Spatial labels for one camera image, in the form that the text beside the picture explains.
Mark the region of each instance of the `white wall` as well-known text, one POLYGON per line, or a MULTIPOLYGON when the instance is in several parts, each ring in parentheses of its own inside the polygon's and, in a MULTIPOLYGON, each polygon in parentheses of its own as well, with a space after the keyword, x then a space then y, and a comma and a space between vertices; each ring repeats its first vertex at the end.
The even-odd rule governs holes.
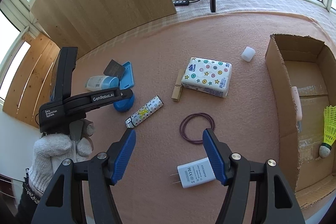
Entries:
POLYGON ((33 145, 40 131, 12 118, 0 105, 0 174, 23 181, 32 164, 33 145))

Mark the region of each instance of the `carpet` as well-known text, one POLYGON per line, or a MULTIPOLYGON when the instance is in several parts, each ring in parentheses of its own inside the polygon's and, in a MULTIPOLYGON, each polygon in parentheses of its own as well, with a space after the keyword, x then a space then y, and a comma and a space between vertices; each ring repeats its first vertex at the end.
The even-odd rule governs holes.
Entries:
MULTIPOLYGON (((127 113, 112 105, 87 114, 96 127, 92 136, 93 155, 106 151, 124 133, 125 119, 155 95, 164 106, 135 128, 137 143, 124 178, 112 187, 115 203, 124 224, 128 223, 215 223, 226 193, 219 181, 183 189, 177 165, 206 157, 202 145, 185 141, 179 124, 195 112, 210 114, 215 134, 233 152, 249 160, 278 160, 279 135, 277 108, 264 56, 269 36, 288 33, 323 40, 335 53, 335 46, 314 20, 296 14, 239 12, 201 17, 172 24, 90 55, 73 72, 72 95, 87 92, 86 80, 102 75, 111 59, 130 61, 133 67, 135 102, 127 113), (250 63, 240 57, 246 46, 256 50, 250 63), (180 68, 191 57, 208 58, 232 64, 227 98, 184 88, 181 100, 170 97, 180 68)), ((190 138, 199 139, 209 127, 196 118, 187 126, 190 138)), ((244 223, 250 223, 255 183, 250 194, 244 223)), ((87 184, 84 187, 87 214, 90 211, 87 184)))

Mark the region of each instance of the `lighter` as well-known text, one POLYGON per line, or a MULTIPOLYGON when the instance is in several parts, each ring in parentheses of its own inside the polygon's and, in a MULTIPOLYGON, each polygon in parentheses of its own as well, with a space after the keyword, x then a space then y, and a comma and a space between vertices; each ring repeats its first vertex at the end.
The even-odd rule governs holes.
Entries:
POLYGON ((161 99, 158 96, 155 96, 125 121, 126 126, 128 128, 135 128, 162 106, 163 102, 161 99))

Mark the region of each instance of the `tissue pack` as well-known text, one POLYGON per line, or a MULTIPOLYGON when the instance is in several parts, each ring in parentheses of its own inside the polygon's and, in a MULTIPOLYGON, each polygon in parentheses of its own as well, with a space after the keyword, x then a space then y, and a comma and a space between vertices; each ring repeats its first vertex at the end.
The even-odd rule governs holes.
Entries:
POLYGON ((229 89, 231 71, 230 63, 192 57, 181 82, 188 89, 224 98, 229 89))

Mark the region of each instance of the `blue phone case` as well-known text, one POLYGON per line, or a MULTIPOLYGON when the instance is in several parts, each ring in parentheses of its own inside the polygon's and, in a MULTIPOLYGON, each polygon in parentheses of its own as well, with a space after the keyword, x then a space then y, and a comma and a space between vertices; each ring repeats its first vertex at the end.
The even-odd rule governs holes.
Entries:
POLYGON ((121 77, 119 88, 121 90, 129 89, 134 86, 134 79, 133 79, 133 72, 132 72, 132 64, 131 62, 126 62, 123 64, 123 67, 125 67, 125 72, 123 74, 123 77, 121 77))

